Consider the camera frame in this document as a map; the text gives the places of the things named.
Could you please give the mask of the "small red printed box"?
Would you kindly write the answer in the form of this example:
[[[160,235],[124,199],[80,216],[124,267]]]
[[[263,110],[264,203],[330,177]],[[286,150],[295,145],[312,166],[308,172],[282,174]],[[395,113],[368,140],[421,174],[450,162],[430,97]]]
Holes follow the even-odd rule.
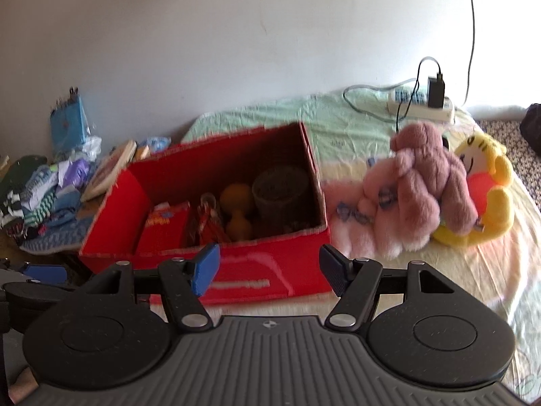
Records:
[[[188,202],[174,206],[157,205],[147,217],[135,250],[137,255],[157,255],[187,247],[191,206]]]

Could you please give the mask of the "orange gourd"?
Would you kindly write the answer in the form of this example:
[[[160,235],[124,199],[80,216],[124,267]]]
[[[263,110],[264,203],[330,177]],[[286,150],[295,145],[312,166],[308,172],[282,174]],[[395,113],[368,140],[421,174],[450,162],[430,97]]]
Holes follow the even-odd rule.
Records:
[[[230,241],[249,241],[253,236],[253,226],[248,219],[254,207],[251,187],[246,183],[232,183],[220,194],[219,203],[228,217],[225,229]]]

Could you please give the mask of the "pile of clothes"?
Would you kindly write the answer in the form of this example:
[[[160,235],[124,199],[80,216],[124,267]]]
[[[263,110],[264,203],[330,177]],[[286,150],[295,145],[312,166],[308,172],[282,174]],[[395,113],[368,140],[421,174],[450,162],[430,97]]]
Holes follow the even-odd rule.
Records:
[[[1,245],[34,256],[74,252],[92,218],[81,196],[97,168],[102,140],[90,136],[49,161],[38,155],[1,161]]]

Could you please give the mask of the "light green bed sheet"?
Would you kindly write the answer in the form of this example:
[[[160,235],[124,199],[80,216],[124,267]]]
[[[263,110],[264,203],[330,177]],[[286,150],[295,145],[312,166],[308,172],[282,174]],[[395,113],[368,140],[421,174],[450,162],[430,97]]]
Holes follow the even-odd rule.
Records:
[[[382,93],[313,94],[204,114],[182,141],[301,121],[321,180],[358,179],[367,169],[368,158],[389,152],[394,126],[381,121],[385,110]],[[531,403],[540,398],[540,212],[517,176],[511,183],[511,196],[514,223],[500,238],[464,249],[432,241],[418,252],[403,252],[382,264],[402,269],[412,260],[423,260],[504,318],[516,339],[504,382]]]

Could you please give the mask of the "pink plush toy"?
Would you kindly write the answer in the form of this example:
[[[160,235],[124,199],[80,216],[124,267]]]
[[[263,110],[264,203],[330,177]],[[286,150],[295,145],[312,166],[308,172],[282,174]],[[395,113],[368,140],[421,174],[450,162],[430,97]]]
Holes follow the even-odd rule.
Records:
[[[439,225],[466,235],[478,218],[466,170],[434,125],[404,127],[390,149],[361,179],[322,185],[331,243],[346,257],[391,260],[423,248]]]

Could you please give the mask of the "yellow plush toy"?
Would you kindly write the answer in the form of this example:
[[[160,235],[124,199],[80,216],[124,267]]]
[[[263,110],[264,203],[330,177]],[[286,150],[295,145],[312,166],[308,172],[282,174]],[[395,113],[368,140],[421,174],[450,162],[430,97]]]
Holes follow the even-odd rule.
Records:
[[[514,170],[506,147],[490,135],[476,132],[458,145],[455,154],[466,169],[478,220],[469,234],[456,235],[440,225],[432,238],[450,247],[473,247],[499,238],[514,222],[510,190]]]

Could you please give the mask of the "blue box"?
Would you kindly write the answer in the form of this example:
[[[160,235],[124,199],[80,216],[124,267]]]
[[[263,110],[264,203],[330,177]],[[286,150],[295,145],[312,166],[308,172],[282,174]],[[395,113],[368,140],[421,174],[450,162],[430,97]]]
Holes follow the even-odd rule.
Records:
[[[80,148],[90,137],[83,101],[77,87],[59,98],[49,115],[52,152],[55,156]]]

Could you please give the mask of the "brown tape roll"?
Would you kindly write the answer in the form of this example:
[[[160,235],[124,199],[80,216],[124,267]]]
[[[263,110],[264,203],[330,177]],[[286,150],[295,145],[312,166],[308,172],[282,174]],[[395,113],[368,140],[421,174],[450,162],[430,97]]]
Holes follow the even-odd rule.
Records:
[[[258,211],[257,238],[286,235],[309,229],[312,225],[310,177],[295,166],[270,168],[259,174],[252,185]]]

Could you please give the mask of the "red cardboard box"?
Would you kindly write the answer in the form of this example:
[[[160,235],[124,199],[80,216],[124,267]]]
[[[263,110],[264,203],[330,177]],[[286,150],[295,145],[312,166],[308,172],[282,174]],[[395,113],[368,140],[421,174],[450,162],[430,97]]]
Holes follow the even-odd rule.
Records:
[[[318,252],[330,239],[304,125],[252,128],[181,144],[117,177],[81,247],[99,272],[154,269],[218,244],[208,304],[329,291]]]

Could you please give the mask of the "white power strip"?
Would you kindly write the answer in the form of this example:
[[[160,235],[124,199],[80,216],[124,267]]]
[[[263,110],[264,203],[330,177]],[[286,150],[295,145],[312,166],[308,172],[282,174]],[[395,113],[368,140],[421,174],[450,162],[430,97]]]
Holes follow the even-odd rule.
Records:
[[[399,119],[415,118],[435,122],[452,123],[455,117],[453,103],[445,97],[444,106],[441,109],[427,106],[427,92],[419,91],[413,94],[409,87],[393,89],[387,98],[387,109],[390,115],[398,116]]]

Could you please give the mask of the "dark bag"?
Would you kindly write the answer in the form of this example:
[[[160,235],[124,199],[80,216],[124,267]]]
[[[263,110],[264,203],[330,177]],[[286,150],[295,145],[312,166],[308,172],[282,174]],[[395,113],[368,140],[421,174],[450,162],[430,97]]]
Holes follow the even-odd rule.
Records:
[[[520,132],[529,147],[541,156],[541,105],[531,104],[520,123]]]

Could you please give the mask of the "black power adapter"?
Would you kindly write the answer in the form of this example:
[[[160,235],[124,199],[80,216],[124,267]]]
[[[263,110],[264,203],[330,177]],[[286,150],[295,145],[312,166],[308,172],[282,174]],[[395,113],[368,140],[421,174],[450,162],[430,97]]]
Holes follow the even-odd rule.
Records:
[[[429,108],[441,109],[445,102],[445,82],[443,73],[439,71],[435,77],[428,78],[427,84],[427,106]]]

